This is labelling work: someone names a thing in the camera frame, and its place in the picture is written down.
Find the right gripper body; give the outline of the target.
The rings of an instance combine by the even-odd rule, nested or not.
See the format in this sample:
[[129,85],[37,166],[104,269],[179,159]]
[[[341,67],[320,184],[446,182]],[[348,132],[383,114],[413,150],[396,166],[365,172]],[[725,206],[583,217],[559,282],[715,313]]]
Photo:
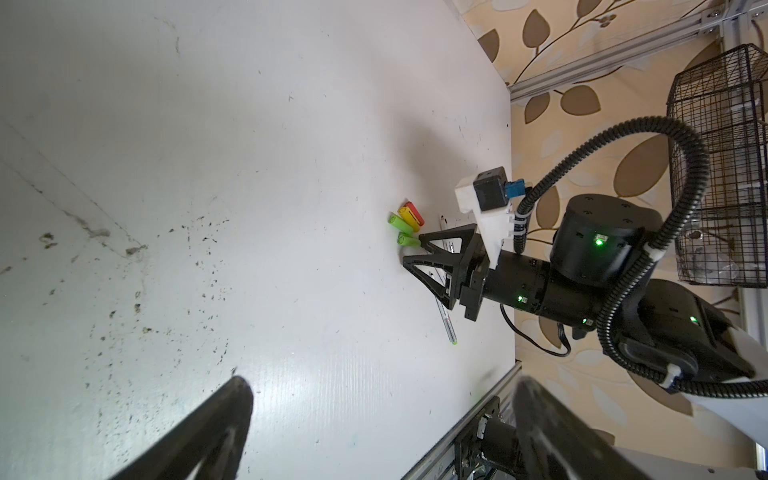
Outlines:
[[[531,189],[525,182],[525,195]],[[514,213],[515,202],[525,195],[517,194],[512,198]],[[484,300],[518,309],[533,305],[536,269],[541,267],[543,262],[515,254],[515,238],[513,231],[512,245],[502,250],[497,268],[491,269],[480,236],[480,256],[469,258],[458,300],[465,309],[464,316],[467,319],[471,321],[478,319]]]

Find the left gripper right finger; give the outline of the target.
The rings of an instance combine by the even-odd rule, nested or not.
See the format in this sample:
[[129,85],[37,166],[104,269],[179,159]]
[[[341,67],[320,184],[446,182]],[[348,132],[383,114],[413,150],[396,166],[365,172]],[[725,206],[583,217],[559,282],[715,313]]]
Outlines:
[[518,382],[513,413],[529,479],[647,477],[531,377]]

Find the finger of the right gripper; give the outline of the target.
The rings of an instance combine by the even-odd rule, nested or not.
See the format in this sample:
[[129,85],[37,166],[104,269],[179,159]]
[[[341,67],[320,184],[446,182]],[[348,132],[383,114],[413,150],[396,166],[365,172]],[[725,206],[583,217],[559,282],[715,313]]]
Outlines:
[[421,247],[430,255],[450,258],[480,256],[480,235],[476,223],[422,233],[418,239],[421,242]]
[[408,255],[402,266],[419,280],[445,308],[453,309],[459,300],[465,270],[456,253]]

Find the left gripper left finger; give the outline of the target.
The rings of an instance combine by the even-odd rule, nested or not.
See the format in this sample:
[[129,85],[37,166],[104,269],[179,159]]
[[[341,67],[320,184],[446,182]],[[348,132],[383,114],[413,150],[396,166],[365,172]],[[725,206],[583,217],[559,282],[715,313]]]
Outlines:
[[254,395],[234,376],[116,479],[234,479],[245,450]]

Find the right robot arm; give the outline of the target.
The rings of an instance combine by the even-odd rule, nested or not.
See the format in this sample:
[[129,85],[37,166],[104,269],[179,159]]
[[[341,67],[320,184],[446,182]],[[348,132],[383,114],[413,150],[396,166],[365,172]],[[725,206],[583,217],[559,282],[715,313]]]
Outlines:
[[[573,197],[546,260],[525,253],[530,218],[541,200],[581,161],[621,138],[665,136],[683,155],[685,174],[667,216],[601,194]],[[657,264],[699,206],[710,159],[698,133],[664,116],[624,121],[595,135],[557,164],[518,204],[503,168],[456,189],[476,218],[512,215],[512,249],[484,237],[479,223],[424,233],[403,267],[447,309],[469,320],[484,300],[595,333],[602,352],[627,372],[713,411],[758,443],[767,440],[767,350],[736,329],[713,304],[654,276]]]

